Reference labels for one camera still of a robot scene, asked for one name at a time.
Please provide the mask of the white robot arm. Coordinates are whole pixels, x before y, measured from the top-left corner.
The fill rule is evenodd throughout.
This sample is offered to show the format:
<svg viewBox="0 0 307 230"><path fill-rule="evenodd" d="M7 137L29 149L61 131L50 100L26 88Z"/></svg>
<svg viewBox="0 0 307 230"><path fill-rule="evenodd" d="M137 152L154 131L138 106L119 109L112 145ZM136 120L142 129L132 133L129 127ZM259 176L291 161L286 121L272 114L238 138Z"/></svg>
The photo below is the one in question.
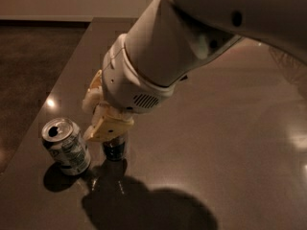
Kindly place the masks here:
<svg viewBox="0 0 307 230"><path fill-rule="evenodd" d="M242 38L270 46L287 81L304 89L307 0L153 0L107 51L83 100L92 113L87 141L117 138L172 96L189 71Z"/></svg>

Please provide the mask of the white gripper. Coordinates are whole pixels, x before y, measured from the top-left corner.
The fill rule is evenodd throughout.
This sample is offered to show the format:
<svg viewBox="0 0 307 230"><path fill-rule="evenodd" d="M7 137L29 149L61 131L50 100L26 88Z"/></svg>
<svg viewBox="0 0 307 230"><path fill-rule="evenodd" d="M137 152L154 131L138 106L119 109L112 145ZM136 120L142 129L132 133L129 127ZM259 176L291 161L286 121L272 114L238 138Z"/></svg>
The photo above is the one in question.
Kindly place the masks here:
<svg viewBox="0 0 307 230"><path fill-rule="evenodd" d="M134 124L130 112L151 112L174 93L173 86L154 85L136 72L128 58L125 39L126 34L120 34L115 40L104 57L102 71L97 71L86 90L82 109L85 113L94 111L83 135L86 141L106 142L123 135ZM111 106L99 104L103 93Z"/></svg>

